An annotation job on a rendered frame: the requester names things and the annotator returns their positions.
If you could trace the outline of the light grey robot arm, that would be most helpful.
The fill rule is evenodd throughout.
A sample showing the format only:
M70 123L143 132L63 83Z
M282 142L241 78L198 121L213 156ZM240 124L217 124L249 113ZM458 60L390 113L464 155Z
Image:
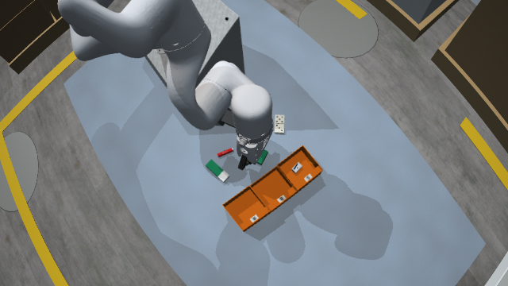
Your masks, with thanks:
M120 13L107 9L113 1L58 0L79 60L114 53L141 58L153 49L166 53L168 95L192 126L232 126L241 147L268 137L271 96L235 64L216 63L196 87L211 32L192 0L131 0Z

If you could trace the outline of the orange three-compartment tray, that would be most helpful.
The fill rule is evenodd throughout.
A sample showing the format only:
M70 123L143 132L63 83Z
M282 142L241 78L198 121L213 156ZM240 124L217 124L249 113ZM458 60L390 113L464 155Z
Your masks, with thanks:
M295 174L291 169L297 163L302 167ZM271 171L225 202L224 207L245 232L296 195L321 175L322 171L307 149L301 146Z

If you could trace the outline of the white domino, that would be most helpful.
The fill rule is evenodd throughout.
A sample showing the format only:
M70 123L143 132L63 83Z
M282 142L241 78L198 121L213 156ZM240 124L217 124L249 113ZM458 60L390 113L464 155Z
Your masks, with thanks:
M284 133L284 115L275 116L275 133Z

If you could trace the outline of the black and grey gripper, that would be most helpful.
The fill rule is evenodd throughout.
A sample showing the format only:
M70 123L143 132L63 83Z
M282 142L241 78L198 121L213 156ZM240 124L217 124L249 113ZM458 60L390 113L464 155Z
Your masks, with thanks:
M273 119L271 120L271 132L265 139L265 141L261 141L259 143L254 144L247 144L245 147L241 147L239 145L240 138L237 135L237 154L239 157L241 157L240 163L238 168L241 170L244 170L245 166L248 166L249 164L256 164L256 162L259 160L261 154L263 153L271 135L273 132ZM243 155L241 154L243 153Z

